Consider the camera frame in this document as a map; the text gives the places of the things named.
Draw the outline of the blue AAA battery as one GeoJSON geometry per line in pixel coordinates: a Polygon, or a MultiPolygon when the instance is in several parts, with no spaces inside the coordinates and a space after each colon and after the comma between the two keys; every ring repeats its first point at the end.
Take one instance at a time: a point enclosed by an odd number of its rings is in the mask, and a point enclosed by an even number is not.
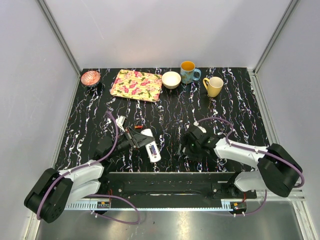
{"type": "Polygon", "coordinates": [[[150,153],[151,153],[152,156],[156,156],[157,155],[157,151],[156,151],[154,145],[150,145],[149,146],[149,150],[150,150],[150,153]]]}

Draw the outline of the white remote control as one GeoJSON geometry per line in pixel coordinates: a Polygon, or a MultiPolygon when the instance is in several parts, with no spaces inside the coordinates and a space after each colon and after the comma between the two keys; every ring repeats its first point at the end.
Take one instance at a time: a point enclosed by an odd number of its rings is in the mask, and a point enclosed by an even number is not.
{"type": "MultiPolygon", "coordinates": [[[[150,128],[144,129],[140,133],[148,137],[153,137],[153,133],[150,128]]],[[[157,163],[161,160],[161,155],[155,140],[148,143],[145,148],[151,163],[157,163]]]]}

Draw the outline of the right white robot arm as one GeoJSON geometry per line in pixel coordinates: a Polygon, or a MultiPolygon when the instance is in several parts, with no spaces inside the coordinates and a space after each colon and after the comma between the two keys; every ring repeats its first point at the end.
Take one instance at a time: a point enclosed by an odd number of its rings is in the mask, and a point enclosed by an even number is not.
{"type": "Polygon", "coordinates": [[[219,158],[254,168],[237,173],[228,184],[227,192],[233,198],[250,190],[269,190],[286,198],[297,181],[303,179],[302,168],[281,145],[273,143],[267,147],[234,142],[227,137],[211,136],[197,125],[192,125],[181,138],[179,153],[194,161],[219,158]]]}

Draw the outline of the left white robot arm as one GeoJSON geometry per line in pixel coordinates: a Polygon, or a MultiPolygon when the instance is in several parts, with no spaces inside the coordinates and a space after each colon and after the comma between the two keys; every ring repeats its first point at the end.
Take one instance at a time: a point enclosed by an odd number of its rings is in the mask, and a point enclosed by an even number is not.
{"type": "Polygon", "coordinates": [[[113,142],[110,136],[100,138],[93,159],[67,170],[46,169],[24,199],[24,206],[46,223],[57,220],[65,207],[86,196],[102,198],[108,185],[100,178],[107,171],[106,160],[130,148],[145,147],[151,160],[160,155],[151,129],[135,131],[127,127],[123,136],[113,142]]]}

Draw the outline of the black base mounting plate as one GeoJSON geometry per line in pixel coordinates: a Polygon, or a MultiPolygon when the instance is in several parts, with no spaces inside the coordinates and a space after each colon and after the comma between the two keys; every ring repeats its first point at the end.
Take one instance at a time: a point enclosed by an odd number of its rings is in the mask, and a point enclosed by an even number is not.
{"type": "Polygon", "coordinates": [[[96,194],[85,197],[98,199],[110,193],[109,203],[98,204],[98,210],[124,209],[129,201],[138,209],[154,211],[223,209],[222,200],[256,199],[254,190],[242,192],[232,186],[235,176],[234,172],[111,172],[100,178],[96,194]]]}

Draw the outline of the floral rectangular tray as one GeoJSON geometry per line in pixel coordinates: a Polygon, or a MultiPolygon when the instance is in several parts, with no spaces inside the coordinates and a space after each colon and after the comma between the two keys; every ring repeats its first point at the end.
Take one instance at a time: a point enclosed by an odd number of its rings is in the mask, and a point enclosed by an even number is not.
{"type": "Polygon", "coordinates": [[[162,90],[162,75],[121,69],[110,94],[132,100],[157,102],[162,90]]]}

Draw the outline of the cream ceramic bowl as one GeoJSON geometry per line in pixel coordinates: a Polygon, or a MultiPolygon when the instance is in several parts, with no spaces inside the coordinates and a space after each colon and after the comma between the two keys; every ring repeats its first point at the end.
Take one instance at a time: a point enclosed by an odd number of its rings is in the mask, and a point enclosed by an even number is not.
{"type": "Polygon", "coordinates": [[[179,73],[175,71],[168,71],[162,75],[162,84],[167,88],[167,89],[176,89],[179,84],[181,83],[181,76],[179,73]]]}

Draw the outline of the yellow mug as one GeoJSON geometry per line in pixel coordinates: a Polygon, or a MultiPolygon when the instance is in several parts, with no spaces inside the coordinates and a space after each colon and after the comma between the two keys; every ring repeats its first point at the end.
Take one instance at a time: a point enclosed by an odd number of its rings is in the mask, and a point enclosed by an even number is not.
{"type": "Polygon", "coordinates": [[[202,80],[202,83],[207,90],[207,95],[211,98],[216,97],[220,93],[224,85],[224,81],[217,76],[204,78],[202,80]]]}

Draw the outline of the red patterned small bowl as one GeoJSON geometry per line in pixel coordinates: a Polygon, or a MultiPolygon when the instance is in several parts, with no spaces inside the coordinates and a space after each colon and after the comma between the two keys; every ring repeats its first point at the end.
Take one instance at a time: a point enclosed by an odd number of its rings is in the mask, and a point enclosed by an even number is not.
{"type": "Polygon", "coordinates": [[[98,71],[90,70],[85,72],[81,78],[81,83],[86,87],[93,87],[100,82],[101,74],[98,71]]]}

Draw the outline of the blue butterfly mug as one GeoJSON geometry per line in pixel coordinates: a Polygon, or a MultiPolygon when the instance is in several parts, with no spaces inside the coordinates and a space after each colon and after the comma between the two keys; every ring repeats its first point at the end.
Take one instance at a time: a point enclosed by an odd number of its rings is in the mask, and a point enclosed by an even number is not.
{"type": "Polygon", "coordinates": [[[190,84],[193,81],[198,81],[201,78],[202,72],[196,68],[192,61],[184,61],[180,65],[180,76],[183,84],[190,84]]]}

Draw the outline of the left aluminium frame post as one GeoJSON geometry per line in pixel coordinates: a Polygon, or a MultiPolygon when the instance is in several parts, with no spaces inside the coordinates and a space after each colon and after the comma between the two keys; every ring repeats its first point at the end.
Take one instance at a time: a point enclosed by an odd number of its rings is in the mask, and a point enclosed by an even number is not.
{"type": "Polygon", "coordinates": [[[72,54],[61,30],[60,27],[58,26],[48,4],[46,3],[45,0],[35,0],[35,2],[38,4],[41,12],[43,13],[46,21],[48,22],[53,34],[55,35],[58,43],[60,44],[65,56],[67,57],[69,63],[71,64],[73,70],[75,71],[75,73],[80,76],[81,75],[81,68],[79,66],[79,64],[77,63],[74,55],[72,54]]]}

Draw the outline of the aluminium frame post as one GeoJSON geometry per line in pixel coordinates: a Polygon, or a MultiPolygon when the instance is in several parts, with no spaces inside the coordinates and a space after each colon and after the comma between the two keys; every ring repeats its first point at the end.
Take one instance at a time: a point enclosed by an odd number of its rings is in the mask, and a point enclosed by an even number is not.
{"type": "Polygon", "coordinates": [[[77,63],[74,55],[72,54],[61,30],[60,27],[58,26],[48,4],[46,3],[45,0],[35,0],[35,2],[38,4],[41,12],[43,13],[46,21],[48,22],[53,34],[55,35],[58,43],[60,44],[65,56],[67,57],[69,63],[71,64],[73,70],[75,71],[75,73],[80,76],[81,75],[81,68],[79,66],[79,64],[77,63]]]}
{"type": "Polygon", "coordinates": [[[282,31],[284,30],[285,26],[287,25],[290,17],[294,13],[296,7],[300,3],[300,0],[290,0],[288,6],[286,7],[282,17],[280,18],[275,30],[273,31],[265,49],[262,52],[259,60],[257,61],[255,67],[252,69],[253,75],[257,76],[259,70],[261,69],[263,63],[267,59],[268,55],[270,54],[273,46],[277,42],[278,38],[280,37],[282,31]]]}

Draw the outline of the right aluminium frame post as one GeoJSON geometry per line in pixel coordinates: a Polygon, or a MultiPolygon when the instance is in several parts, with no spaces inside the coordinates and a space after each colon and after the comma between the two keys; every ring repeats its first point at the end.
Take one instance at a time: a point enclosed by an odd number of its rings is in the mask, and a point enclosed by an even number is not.
{"type": "Polygon", "coordinates": [[[259,70],[261,69],[263,63],[267,59],[268,55],[270,54],[273,46],[277,42],[278,38],[280,37],[282,31],[284,30],[285,26],[287,25],[290,17],[294,13],[296,7],[300,3],[300,0],[290,0],[288,6],[286,7],[282,17],[280,18],[275,30],[273,31],[265,49],[262,52],[259,60],[257,61],[255,67],[252,69],[253,75],[257,76],[259,70]]]}

